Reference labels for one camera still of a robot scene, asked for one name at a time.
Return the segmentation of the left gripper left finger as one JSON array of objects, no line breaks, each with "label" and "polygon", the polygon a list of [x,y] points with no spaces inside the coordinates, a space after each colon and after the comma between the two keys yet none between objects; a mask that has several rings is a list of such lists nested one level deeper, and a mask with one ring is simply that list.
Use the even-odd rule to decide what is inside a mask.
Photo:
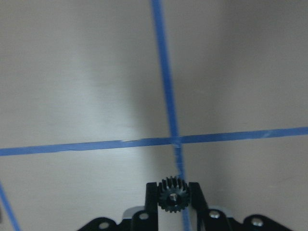
[{"label": "left gripper left finger", "polygon": [[148,231],[158,231],[158,187],[156,182],[146,184],[145,210]]}]

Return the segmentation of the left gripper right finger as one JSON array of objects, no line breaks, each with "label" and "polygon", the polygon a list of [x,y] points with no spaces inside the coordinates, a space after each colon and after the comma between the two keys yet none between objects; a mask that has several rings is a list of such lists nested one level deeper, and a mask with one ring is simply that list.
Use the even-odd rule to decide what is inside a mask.
[{"label": "left gripper right finger", "polygon": [[191,194],[191,206],[197,215],[197,230],[205,231],[205,216],[208,212],[208,204],[199,183],[189,182],[189,188]]}]

